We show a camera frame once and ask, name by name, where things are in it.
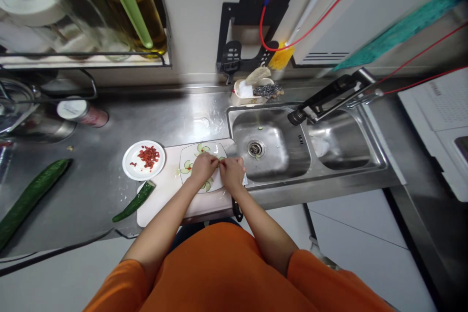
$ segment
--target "person's left hand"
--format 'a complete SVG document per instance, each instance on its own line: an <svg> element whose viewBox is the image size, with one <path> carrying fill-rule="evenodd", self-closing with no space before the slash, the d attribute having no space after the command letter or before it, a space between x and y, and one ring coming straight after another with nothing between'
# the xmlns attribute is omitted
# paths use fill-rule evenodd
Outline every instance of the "person's left hand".
<svg viewBox="0 0 468 312"><path fill-rule="evenodd" d="M202 186L213 175L218 163L219 160L216 156L207 152L201 153L194 162L190 178Z"/></svg>

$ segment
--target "green cucumber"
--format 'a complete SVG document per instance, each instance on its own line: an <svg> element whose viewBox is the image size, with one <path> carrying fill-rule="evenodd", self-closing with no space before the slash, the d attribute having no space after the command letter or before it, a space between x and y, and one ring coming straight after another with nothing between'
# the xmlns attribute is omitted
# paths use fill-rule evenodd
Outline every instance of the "green cucumber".
<svg viewBox="0 0 468 312"><path fill-rule="evenodd" d="M156 185L154 185L153 182L150 182L149 180L146 181L146 183L143 185L143 188L141 188L135 198L128 204L127 207L125 207L122 212L112 218L112 221L114 223L119 222L138 210L138 208L143 205L143 202L145 202L146 199L151 195L155 187Z"/></svg>
<svg viewBox="0 0 468 312"><path fill-rule="evenodd" d="M61 159L47 166L26 187L13 207L0 222L0 251L10 240L13 233L31 212L37 202L65 172L70 160Z"/></svg>

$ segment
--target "sink drain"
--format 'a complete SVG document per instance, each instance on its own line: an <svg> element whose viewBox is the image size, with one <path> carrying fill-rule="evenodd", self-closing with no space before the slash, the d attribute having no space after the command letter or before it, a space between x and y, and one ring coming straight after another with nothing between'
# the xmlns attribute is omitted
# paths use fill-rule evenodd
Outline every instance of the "sink drain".
<svg viewBox="0 0 468 312"><path fill-rule="evenodd" d="M265 145L260 140L252 140L247 144L247 152L254 158L260 158L265 153Z"/></svg>

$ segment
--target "shelf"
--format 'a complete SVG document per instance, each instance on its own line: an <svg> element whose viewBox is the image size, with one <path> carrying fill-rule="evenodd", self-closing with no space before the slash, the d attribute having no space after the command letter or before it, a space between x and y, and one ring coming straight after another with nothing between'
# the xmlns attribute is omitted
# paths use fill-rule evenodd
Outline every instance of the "shelf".
<svg viewBox="0 0 468 312"><path fill-rule="evenodd" d="M167 16L164 0L155 0L156 8L161 17L161 22L166 32L167 51L162 58L144 58L141 54L154 55L154 53L45 53L25 54L6 53L0 54L0 70L49 70L49 69L94 69L94 68L138 68L138 67L172 67L171 60L171 25ZM106 55L129 55L122 61L112 61ZM83 60L69 58L68 56L87 57Z"/></svg>
<svg viewBox="0 0 468 312"><path fill-rule="evenodd" d="M88 68L122 68L122 67L172 67L169 49L161 59L147 59L132 53L122 61L111 61L104 55L96 55L85 59L76 60L67 56L46 56L39 59L31 59L23 56L0 57L0 66L4 69L88 69Z"/></svg>

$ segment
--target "small white plate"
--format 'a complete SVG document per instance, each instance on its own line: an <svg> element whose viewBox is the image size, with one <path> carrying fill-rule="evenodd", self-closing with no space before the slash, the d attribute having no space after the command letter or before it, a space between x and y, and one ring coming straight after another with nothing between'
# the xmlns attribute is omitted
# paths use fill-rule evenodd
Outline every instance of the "small white plate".
<svg viewBox="0 0 468 312"><path fill-rule="evenodd" d="M159 152L159 161L155 162L153 169L149 167L145 168L145 163L141 158L138 157L140 150L143 150L142 146L151 147L154 146L156 151ZM159 172L161 172L166 162L166 153L161 145L151 140L143 140L133 144L125 152L122 159L122 168L128 178L133 180L148 180L153 178Z"/></svg>

